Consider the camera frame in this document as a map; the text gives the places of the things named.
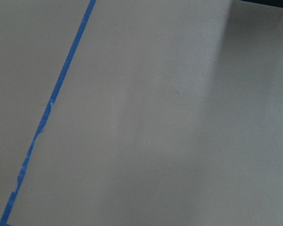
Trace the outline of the blue tape line right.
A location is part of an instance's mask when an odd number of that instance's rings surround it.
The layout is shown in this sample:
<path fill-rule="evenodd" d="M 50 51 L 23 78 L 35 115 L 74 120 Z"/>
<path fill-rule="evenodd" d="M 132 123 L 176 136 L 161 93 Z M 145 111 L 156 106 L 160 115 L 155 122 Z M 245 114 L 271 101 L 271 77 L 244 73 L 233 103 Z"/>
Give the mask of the blue tape line right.
<path fill-rule="evenodd" d="M 25 178 L 25 175 L 26 175 L 26 172 L 27 172 L 27 168 L 28 168 L 28 165 L 29 165 L 29 162 L 30 162 L 30 159 L 31 159 L 31 156 L 32 156 L 32 153 L 33 153 L 33 149 L 35 147 L 35 143 L 38 139 L 38 136 L 42 133 L 44 127 L 46 126 L 47 124 L 47 121 L 48 121 L 48 118 L 50 116 L 50 113 L 51 113 L 51 110 L 53 108 L 53 105 L 55 104 L 56 102 L 56 99 L 58 97 L 58 94 L 59 94 L 59 91 L 63 85 L 63 82 L 65 80 L 65 77 L 66 77 L 66 74 L 68 72 L 68 69 L 72 63 L 72 60 L 73 60 L 73 57 L 75 55 L 75 52 L 79 46 L 79 43 L 80 43 L 80 40 L 82 38 L 82 35 L 84 33 L 84 30 L 88 24 L 88 21 L 89 21 L 89 18 L 90 18 L 90 15 L 92 14 L 92 11 L 93 11 L 93 8 L 94 8 L 94 5 L 95 5 L 96 1 L 95 0 L 91 0 L 89 1 L 88 3 L 88 6 L 85 10 L 85 13 L 83 15 L 83 18 L 80 22 L 80 25 L 79 25 L 79 28 L 76 32 L 76 35 L 75 35 L 75 38 L 72 42 L 72 45 L 71 45 L 71 48 L 67 54 L 67 57 L 64 61 L 64 64 L 63 64 L 63 67 L 60 71 L 60 74 L 59 74 L 59 77 L 55 83 L 55 86 L 53 88 L 53 91 L 51 93 L 51 96 L 48 100 L 48 103 L 46 105 L 46 108 L 44 110 L 44 113 L 41 117 L 41 120 L 38 124 L 38 127 L 36 129 L 36 132 L 32 138 L 32 141 L 31 141 L 31 144 L 30 144 L 30 147 L 25 155 L 25 158 L 24 158 L 24 161 L 22 163 L 22 166 L 21 166 L 21 169 L 17 175 L 17 185 L 15 187 L 14 190 L 11 191 L 10 193 L 10 196 L 8 198 L 8 201 L 7 201 L 7 204 L 4 208 L 4 211 L 1 215 L 1 218 L 0 218 L 0 226 L 7 226 L 8 225 L 8 219 L 9 219 L 9 216 L 12 212 L 12 209 L 14 207 L 14 204 L 15 204 L 15 201 L 17 199 L 17 196 L 18 196 L 18 193 L 19 193 L 19 190 L 21 188 L 21 185 L 23 183 L 23 180 Z"/>

